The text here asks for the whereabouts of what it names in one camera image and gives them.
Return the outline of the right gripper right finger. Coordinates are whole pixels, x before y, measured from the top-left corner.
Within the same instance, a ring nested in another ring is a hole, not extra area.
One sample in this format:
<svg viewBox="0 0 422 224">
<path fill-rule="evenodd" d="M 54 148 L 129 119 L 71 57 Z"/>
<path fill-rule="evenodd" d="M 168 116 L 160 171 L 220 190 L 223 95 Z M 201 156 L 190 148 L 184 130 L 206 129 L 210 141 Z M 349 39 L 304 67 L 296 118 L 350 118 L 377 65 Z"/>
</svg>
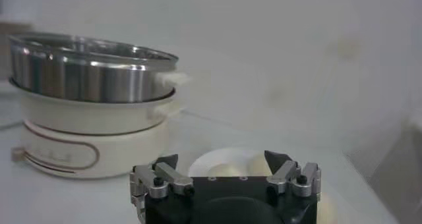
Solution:
<svg viewBox="0 0 422 224">
<path fill-rule="evenodd" d="M 272 175 L 266 178 L 267 183 L 277 194 L 290 191 L 298 198 L 321 197 L 321 169 L 317 163 L 308 162 L 302 168 L 298 162 L 287 154 L 264 151 L 264 158 Z"/>
</svg>

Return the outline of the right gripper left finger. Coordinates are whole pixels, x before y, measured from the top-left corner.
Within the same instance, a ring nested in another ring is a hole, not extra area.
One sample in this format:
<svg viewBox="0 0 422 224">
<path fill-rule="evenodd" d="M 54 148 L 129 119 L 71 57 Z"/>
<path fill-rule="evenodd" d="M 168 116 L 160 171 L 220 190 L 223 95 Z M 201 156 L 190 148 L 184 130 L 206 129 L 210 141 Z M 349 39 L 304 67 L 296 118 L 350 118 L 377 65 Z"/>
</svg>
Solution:
<svg viewBox="0 0 422 224">
<path fill-rule="evenodd" d="M 195 193 L 192 178 L 175 169 L 178 155 L 159 157 L 149 165 L 135 165 L 129 175 L 131 204 L 135 206 L 138 220 L 146 223 L 145 199 L 163 200 L 170 192 L 190 197 Z"/>
</svg>

